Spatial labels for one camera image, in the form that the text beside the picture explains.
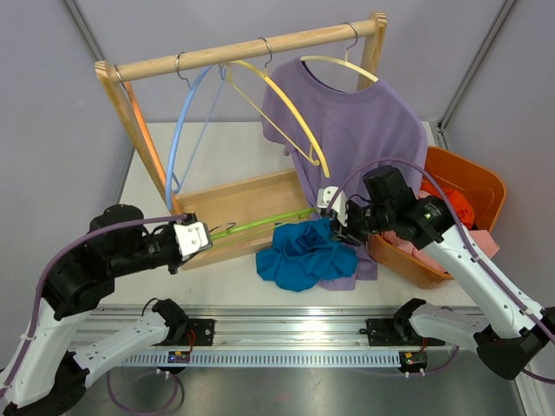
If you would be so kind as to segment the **green plastic hanger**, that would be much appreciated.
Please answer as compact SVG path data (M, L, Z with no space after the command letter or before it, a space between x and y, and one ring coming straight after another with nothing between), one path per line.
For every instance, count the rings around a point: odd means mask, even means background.
M252 237L259 237L268 232L273 232L276 228L287 224L295 224L309 218L315 214L317 209L314 207L303 208L295 211L288 211L275 214L266 218L260 218L244 224L235 224L222 231L210 231L213 242L224 241L223 247L237 242L242 242Z

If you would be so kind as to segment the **purple t-shirt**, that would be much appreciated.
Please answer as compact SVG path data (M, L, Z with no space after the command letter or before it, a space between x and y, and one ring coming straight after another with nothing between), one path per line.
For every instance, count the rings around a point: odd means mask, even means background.
M318 80L300 58L275 68L271 78L304 117L329 163L330 177L326 178L321 168L300 156L266 120L262 122L264 137L282 145L291 156L309 205L316 205L318 190L327 186L342 185L348 197L367 197L361 166L372 169L390 158L423 166L428 141L420 118L385 81L343 92ZM303 150L310 147L301 127L269 88L262 110ZM377 278L377 264L366 247L344 245L358 257L355 274L317 285L328 290L353 290L357 281Z

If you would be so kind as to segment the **orange laundry basket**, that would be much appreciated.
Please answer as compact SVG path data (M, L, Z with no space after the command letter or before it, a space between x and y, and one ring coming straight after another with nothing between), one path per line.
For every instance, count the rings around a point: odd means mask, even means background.
M495 173L439 147L430 147L425 170L442 187L454 188L467 199L475 213L471 237L482 251L493 257L499 246L491 231L506 198L506 187ZM412 244L392 233L369 240L369 254L377 263L394 271L420 289L433 289L452 277Z

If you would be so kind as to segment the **wooden clothes rack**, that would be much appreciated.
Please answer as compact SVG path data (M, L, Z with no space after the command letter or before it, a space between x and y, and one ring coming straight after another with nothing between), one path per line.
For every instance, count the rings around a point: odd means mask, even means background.
M353 24L359 33L359 38L364 40L362 61L357 66L375 75L388 24L387 17L382 12L374 12L370 15L369 19ZM334 42L355 40L355 34L348 25L343 23L327 28L274 36L267 40L271 44L273 55L275 55L276 53ZM262 55L268 55L268 52L264 42L257 39L147 61L133 62L118 67L118 69L122 80L132 83L135 80L179 73L182 70L203 68L210 65L222 65L225 62L235 60L245 60L248 62L249 59ZM114 66L114 64L107 61L96 62L95 72L97 79L111 100L122 125L133 143L134 150L139 155L153 181L155 170L152 161L148 156L147 148L142 139L127 93L118 81ZM373 83L365 81L359 75L357 87L363 89ZM275 214L309 208L302 198L301 185L295 171L292 169L215 186L204 191L185 194L181 197L175 197L166 191L170 180L167 178L167 169L165 171L165 190L159 190L156 185L155 187L164 201L172 202L169 211L173 214L182 214L185 210L192 209L198 214L207 215L211 220L217 220L223 217L220 209L224 208L226 212L238 215L239 220L244 224ZM254 254L270 246L271 232L225 247L223 247L223 243L224 241L215 242L215 247L198 253L196 257L183 264L181 268L183 270L192 270Z

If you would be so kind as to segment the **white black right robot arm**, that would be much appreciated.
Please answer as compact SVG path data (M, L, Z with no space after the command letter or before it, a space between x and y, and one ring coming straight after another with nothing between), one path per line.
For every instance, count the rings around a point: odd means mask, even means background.
M444 193L418 199L395 162L363 175L367 205L329 186L319 190L317 209L331 219L332 235L343 243L361 245L372 234L393 231L439 263L480 308L482 315L472 317L414 298L393 315L402 344L444 341L475 352L499 377L515 379L554 341L554 310L535 302L494 264Z

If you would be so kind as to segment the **blue t-shirt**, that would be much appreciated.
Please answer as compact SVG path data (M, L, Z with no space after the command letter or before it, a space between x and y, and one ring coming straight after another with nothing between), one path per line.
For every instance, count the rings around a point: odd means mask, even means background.
M280 289L301 292L321 281L352 277L358 266L356 252L332 239L327 218L281 224L269 249L255 256L256 271Z

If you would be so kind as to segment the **orange t-shirt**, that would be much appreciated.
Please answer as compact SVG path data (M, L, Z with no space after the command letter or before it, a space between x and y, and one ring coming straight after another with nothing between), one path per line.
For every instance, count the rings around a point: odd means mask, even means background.
M456 189L450 187L442 187L441 189L454 208L459 220L469 230L472 230L475 226L475 213L471 204L467 201L463 194ZM427 179L424 179L421 182L419 198L425 198L431 195L441 198L441 194L438 192L436 187Z

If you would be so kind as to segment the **orange plastic hanger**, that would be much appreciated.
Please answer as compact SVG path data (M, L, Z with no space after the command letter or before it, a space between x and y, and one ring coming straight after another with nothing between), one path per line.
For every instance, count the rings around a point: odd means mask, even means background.
M142 139L143 139L143 141L145 143L145 146L147 148L148 156L149 156L150 160L152 161L153 168L155 170L155 175L153 177L153 182L159 188L159 190L164 191L165 186L166 186L166 171L165 171L165 168L162 166L162 164L160 162L160 156L159 156L159 154L157 152L157 149L156 149L156 147L153 143L152 136L151 136L150 131L147 127L147 123L146 123L144 115L141 111L141 108L140 108L139 102L137 100L137 97L135 95L135 92L133 90L132 84L131 84L130 81L123 81L122 80L121 73L120 73L117 65L114 66L114 70L115 70L116 75L118 77L118 81L120 82L120 84L123 86L123 88L125 89L125 91L127 93L128 100L129 100L131 108L133 109L133 112L134 112L134 117L135 117L135 119L138 123Z

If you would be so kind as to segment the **yellow plastic hanger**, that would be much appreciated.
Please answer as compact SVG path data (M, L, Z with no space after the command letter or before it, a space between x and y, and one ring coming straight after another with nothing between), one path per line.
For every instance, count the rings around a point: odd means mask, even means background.
M312 166L319 166L326 178L330 177L330 168L327 162L327 159L324 155L323 149L317 142L316 136L311 131L308 123L305 121L304 117L298 111L297 107L291 101L289 96L278 86L276 82L272 80L269 76L268 72L268 65L271 63L273 59L273 49L271 44L268 40L264 37L259 37L259 40L264 42L264 45L267 49L269 59L264 64L264 69L261 70L254 66L253 64L245 61L245 60L235 60L230 62L225 62L222 64L223 69L225 70L225 80L228 84L234 88L250 105L254 108L258 114L266 120L290 145L297 151L297 153L302 156L305 160L307 160ZM284 104L287 111L293 116L297 124L301 127L301 130L304 132L304 135L309 141L310 147L309 151L304 151L298 143L292 139L290 135L288 135L274 120L272 120L260 106L258 106L253 100L251 100L234 82L233 80L233 72L232 66L240 66L242 68L246 68L255 74L258 78L260 78L267 87L278 97L278 99Z

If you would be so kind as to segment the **cream plastic hanger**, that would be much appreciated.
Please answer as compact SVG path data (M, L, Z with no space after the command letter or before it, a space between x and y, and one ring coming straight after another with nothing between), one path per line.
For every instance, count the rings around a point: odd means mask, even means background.
M353 23L345 23L345 25L348 25L353 30L355 34L355 40L352 44L350 44L345 49L343 59L325 56L325 55L303 55L300 57L300 61L301 62L327 62L327 63L335 64L356 72L357 74L361 75L365 81L377 82L378 81L377 76L373 75L368 70L363 69L362 67L357 66L354 63L349 61L349 50L357 45L359 40L359 33Z

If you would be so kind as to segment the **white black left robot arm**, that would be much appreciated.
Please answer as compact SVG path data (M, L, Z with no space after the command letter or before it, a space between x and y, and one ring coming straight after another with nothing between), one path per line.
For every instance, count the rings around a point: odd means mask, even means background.
M193 214L145 218L132 205L113 205L89 231L58 252L36 286L29 325L1 372L6 415L62 415L99 378L130 355L187 337L188 316L173 300L123 330L71 349L79 327L114 293L115 280L166 266L170 273L211 243Z

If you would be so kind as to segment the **aluminium mounting rail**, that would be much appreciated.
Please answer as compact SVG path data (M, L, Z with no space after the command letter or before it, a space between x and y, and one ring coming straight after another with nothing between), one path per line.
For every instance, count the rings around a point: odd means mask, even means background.
M356 350L369 346L365 321L396 307L194 307L192 318L215 321L213 350Z

